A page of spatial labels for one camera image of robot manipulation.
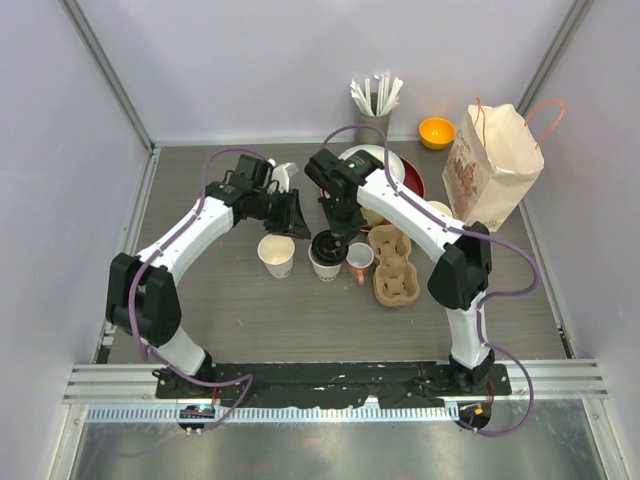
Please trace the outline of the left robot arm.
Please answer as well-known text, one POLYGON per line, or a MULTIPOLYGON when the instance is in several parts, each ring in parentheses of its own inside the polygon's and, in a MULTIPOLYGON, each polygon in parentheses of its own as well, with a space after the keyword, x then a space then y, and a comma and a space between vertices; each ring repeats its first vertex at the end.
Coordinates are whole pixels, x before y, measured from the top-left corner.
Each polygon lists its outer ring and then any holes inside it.
POLYGON ((308 239, 299 192, 290 180, 298 168, 246 148, 220 181, 203 179, 193 207, 167 233, 137 254, 121 252, 110 264, 106 319, 135 341, 142 358, 154 356, 178 376, 190 398, 216 386, 211 355, 181 325, 177 286, 190 266, 240 221, 262 222, 270 234, 308 239))

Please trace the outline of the white paper cup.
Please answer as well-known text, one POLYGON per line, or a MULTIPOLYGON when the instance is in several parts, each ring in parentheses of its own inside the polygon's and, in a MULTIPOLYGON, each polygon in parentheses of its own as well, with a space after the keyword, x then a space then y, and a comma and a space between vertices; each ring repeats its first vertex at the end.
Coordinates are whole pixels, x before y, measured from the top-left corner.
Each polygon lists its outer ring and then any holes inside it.
POLYGON ((257 247, 259 259, 268 272, 277 279, 284 279, 291 273, 294 253, 294 241, 280 235, 266 235, 257 247))
POLYGON ((342 267, 341 263, 336 265, 325 265, 320 263, 314 256, 312 247, 308 248, 308 257, 311 261, 314 273, 320 281, 331 282, 336 279, 342 267))

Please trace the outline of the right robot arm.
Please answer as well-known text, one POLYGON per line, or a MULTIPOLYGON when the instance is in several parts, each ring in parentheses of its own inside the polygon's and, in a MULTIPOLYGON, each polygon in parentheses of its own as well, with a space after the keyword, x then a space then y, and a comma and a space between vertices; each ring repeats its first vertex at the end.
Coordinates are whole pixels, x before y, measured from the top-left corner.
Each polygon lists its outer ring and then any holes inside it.
POLYGON ((477 393, 495 361, 484 338, 482 305, 492 270, 488 229, 439 212, 364 151, 341 160, 323 148, 304 172, 324 192, 318 201, 329 228, 313 241, 324 256, 355 237, 364 224, 363 208, 383 216, 428 255, 434 269, 427 288, 444 307, 451 332, 453 386, 465 395, 477 393))

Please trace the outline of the black cup lid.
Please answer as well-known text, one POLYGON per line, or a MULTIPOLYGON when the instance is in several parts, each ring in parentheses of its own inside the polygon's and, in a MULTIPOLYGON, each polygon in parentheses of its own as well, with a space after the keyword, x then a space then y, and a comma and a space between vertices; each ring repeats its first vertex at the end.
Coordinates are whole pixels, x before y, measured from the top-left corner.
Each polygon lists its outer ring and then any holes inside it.
POLYGON ((341 264, 348 252, 348 243, 344 236, 336 236, 330 230, 319 232, 312 240, 311 255, 320 265, 335 266, 341 264))

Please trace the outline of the stack of white paper cups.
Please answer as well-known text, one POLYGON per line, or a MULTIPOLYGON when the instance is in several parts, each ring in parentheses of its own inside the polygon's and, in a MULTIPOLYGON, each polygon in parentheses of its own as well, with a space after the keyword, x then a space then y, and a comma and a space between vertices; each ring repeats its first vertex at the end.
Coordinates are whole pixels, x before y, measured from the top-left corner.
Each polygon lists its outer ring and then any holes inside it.
POLYGON ((452 211, 446 204, 435 200, 428 201, 427 204, 429 216, 431 218, 437 218, 439 221, 445 222, 453 219, 452 211))

